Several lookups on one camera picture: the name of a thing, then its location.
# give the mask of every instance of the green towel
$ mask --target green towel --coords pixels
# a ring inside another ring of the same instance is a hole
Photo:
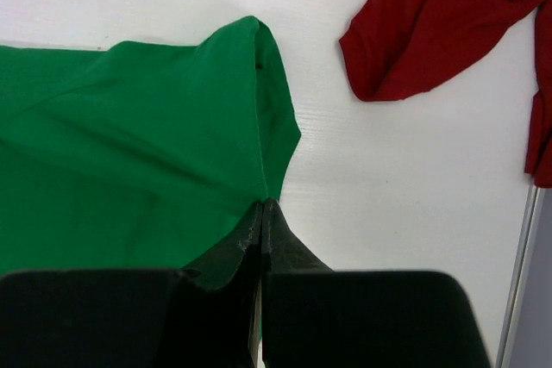
[[[0,274],[185,265],[279,198],[299,136],[251,16],[198,47],[0,47]]]

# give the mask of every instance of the green cloth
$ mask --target green cloth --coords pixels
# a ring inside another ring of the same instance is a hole
[[[299,136],[251,16],[198,47],[0,47],[0,274],[185,265],[279,198]]]

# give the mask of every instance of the red cloth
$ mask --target red cloth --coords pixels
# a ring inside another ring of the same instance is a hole
[[[525,170],[552,187],[552,0],[367,0],[340,39],[349,82],[363,101],[431,90],[485,56],[539,7],[535,95]]]

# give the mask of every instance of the gray floor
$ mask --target gray floor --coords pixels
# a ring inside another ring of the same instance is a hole
[[[552,190],[544,195],[510,368],[552,366]]]

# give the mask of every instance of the metal strip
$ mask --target metal strip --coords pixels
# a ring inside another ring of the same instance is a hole
[[[511,277],[510,294],[506,305],[499,353],[497,355],[497,368],[508,368],[510,366],[511,351],[516,339],[519,315],[524,299],[525,284],[529,276],[530,259],[533,253],[533,246],[535,245],[536,229],[543,207],[543,199],[544,189],[539,189],[532,184],[527,196],[524,221],[517,246],[516,262]]]

